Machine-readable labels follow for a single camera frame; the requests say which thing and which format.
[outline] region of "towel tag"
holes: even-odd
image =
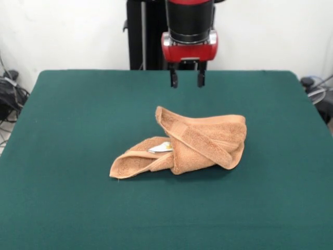
[[[169,152],[169,151],[173,151],[173,148],[172,148],[172,145],[170,142],[163,142],[161,145],[148,149],[148,152],[151,152],[153,154],[158,153],[158,152]]]

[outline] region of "green felt surface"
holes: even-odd
[[[277,71],[45,71],[0,159],[0,249],[333,249],[333,140]],[[238,167],[109,178],[155,108],[240,114]]]

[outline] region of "towel fold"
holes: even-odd
[[[124,179],[162,169],[182,174],[216,164],[225,169],[238,165],[247,133],[245,117],[188,118],[157,107],[156,120],[169,137],[149,138],[130,148],[114,161],[110,177]],[[148,151],[164,142],[171,142],[173,151]]]

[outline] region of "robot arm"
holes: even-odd
[[[217,52],[213,29],[214,3],[224,0],[165,0],[168,32],[162,34],[162,51],[169,63],[171,87],[178,85],[174,65],[198,64],[198,86],[204,86],[207,61]]]

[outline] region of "white wall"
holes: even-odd
[[[333,1],[227,0],[210,69],[333,73]],[[0,50],[31,90],[45,69],[128,69],[125,0],[1,0]]]

